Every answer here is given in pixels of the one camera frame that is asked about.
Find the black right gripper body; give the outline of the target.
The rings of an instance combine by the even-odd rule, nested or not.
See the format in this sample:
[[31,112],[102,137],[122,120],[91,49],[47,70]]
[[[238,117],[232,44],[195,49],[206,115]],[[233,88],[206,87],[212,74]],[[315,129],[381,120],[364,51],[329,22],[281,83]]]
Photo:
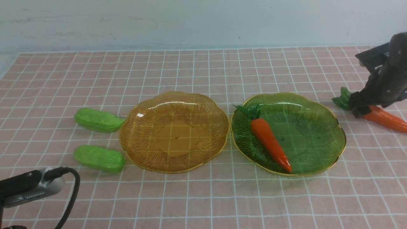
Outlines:
[[370,106],[388,107],[406,98],[406,32],[393,35],[388,43],[388,58],[370,75],[365,86]]

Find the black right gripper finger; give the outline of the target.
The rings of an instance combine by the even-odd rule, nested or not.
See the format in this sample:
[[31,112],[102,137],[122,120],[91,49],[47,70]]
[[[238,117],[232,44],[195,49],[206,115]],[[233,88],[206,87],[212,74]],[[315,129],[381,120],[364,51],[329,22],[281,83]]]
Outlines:
[[365,90],[351,93],[348,99],[348,106],[349,107],[369,106],[369,93]]
[[371,113],[370,106],[353,106],[352,107],[352,114],[356,119],[363,118],[365,115]]

